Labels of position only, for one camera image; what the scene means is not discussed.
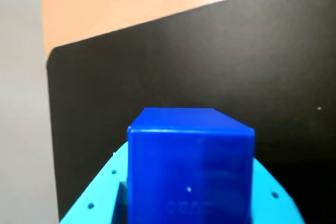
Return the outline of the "cyan gripper finger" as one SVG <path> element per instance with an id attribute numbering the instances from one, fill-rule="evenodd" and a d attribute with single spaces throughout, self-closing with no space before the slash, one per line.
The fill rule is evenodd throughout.
<path id="1" fill-rule="evenodd" d="M 91 181 L 61 223 L 124 223 L 127 206 L 128 143 Z"/>
<path id="2" fill-rule="evenodd" d="M 304 219 L 281 184 L 256 159 L 253 160 L 252 223 L 304 223 Z"/>

